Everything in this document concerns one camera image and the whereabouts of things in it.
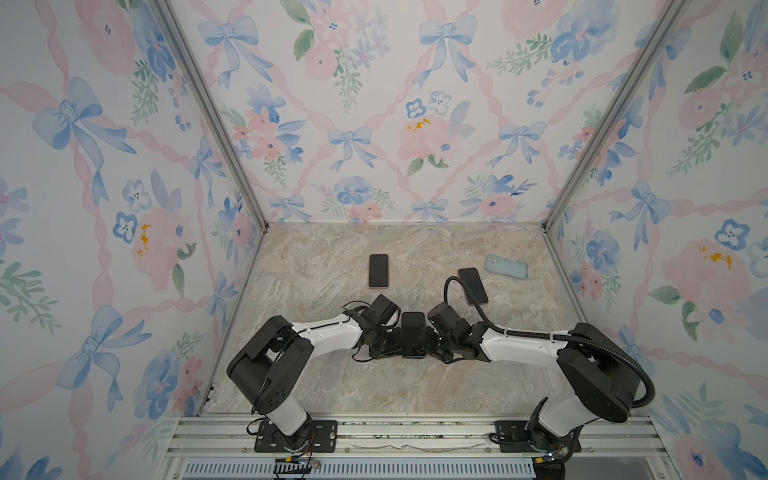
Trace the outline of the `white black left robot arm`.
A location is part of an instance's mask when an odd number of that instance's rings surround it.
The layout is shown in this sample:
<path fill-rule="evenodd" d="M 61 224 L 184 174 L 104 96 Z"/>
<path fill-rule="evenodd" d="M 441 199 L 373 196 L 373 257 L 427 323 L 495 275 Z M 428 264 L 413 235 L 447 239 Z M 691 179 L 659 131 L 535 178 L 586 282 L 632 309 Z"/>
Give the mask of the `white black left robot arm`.
<path fill-rule="evenodd" d="M 283 435 L 294 436 L 309 422 L 309 414 L 292 396 L 309 361 L 353 350 L 366 339 L 380 340 L 396 319 L 392 308 L 378 313 L 364 306 L 311 323 L 273 316 L 234 356 L 226 374 L 252 410 Z"/>

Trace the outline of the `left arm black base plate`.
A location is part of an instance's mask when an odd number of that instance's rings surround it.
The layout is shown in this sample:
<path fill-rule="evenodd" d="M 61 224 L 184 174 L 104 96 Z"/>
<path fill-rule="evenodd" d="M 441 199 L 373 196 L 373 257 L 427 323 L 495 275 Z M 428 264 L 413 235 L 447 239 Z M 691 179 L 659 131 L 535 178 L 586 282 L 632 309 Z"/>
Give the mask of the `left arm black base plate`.
<path fill-rule="evenodd" d="M 284 434 L 271 421 L 262 421 L 255 432 L 256 453 L 333 453 L 336 449 L 338 422 L 308 420 L 294 434 Z"/>

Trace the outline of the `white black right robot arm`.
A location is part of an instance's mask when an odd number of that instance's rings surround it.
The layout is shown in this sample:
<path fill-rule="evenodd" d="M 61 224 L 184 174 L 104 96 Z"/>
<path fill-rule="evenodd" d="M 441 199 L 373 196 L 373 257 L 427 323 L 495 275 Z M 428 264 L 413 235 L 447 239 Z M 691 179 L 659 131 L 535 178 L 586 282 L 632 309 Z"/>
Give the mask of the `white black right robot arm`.
<path fill-rule="evenodd" d="M 424 351 L 446 364 L 462 360 L 510 362 L 558 372 L 565 387 L 542 399 L 530 418 L 495 433 L 514 451 L 572 450 L 580 429 L 595 420 L 620 424 L 646 402 L 637 398 L 645 372 L 597 329 L 579 323 L 567 333 L 500 333 L 484 323 L 457 330 L 432 325 L 421 335 Z"/>

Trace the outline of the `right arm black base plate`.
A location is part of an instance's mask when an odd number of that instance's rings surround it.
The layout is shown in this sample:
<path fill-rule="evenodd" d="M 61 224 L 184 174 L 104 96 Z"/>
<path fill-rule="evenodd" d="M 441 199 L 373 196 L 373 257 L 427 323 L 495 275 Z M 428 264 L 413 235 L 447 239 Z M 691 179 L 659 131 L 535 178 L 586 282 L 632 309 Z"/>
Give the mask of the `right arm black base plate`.
<path fill-rule="evenodd" d="M 503 453 L 566 455 L 582 451 L 579 438 L 572 431 L 557 437 L 540 426 L 529 427 L 523 420 L 500 420 L 494 423 L 489 440 L 500 446 Z"/>

